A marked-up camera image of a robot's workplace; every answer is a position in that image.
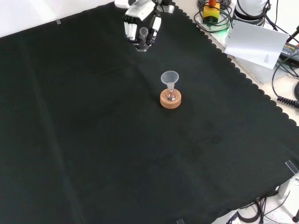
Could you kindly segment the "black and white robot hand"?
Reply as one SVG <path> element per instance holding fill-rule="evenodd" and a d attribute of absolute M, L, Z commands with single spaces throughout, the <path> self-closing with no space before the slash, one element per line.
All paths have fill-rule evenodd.
<path fill-rule="evenodd" d="M 139 52 L 146 52 L 155 43 L 162 13 L 172 14 L 175 9 L 170 0 L 116 0 L 114 4 L 126 10 L 125 37 Z"/>

